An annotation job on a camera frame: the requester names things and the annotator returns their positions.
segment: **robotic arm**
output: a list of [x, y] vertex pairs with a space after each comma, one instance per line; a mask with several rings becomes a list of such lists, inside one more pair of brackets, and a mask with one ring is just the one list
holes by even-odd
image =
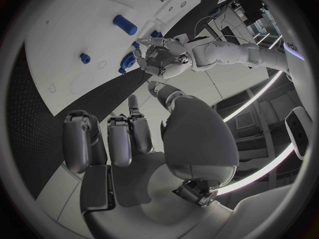
[[[147, 73], [165, 79], [181, 74], [188, 68], [195, 72], [203, 72], [216, 64], [235, 63], [249, 67], [266, 66], [289, 75], [285, 53], [251, 43], [236, 45], [226, 41], [215, 41], [213, 37], [189, 40], [186, 34], [174, 39], [142, 39], [141, 43], [148, 48], [145, 58], [141, 56], [139, 48], [133, 52], [137, 63]], [[159, 56], [160, 52], [166, 53], [166, 56]]]

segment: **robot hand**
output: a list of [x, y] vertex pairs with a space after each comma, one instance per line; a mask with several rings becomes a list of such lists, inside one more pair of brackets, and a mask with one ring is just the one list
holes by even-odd
[[192, 60], [185, 47], [174, 39], [142, 39], [147, 46], [145, 58], [139, 48], [133, 51], [137, 63], [145, 72], [165, 79], [181, 74], [192, 66]]

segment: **white robotic arm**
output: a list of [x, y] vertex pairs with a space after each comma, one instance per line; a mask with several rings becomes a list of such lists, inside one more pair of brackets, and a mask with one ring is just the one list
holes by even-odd
[[[226, 41], [215, 41], [213, 37], [189, 40], [186, 34], [174, 39], [143, 39], [148, 46], [145, 58], [139, 49], [134, 51], [142, 70], [165, 79], [181, 74], [191, 68], [195, 72], [206, 71], [216, 64], [240, 63], [249, 67], [266, 66], [284, 71], [289, 75], [285, 53], [259, 47], [255, 44], [236, 45]], [[171, 58], [158, 61], [160, 50], [166, 51]]]

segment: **vent grille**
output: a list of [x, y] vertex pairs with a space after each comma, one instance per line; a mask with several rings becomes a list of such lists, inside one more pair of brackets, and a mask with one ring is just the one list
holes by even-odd
[[236, 116], [237, 130], [246, 129], [248, 127], [255, 126], [255, 120], [252, 112], [240, 114]]

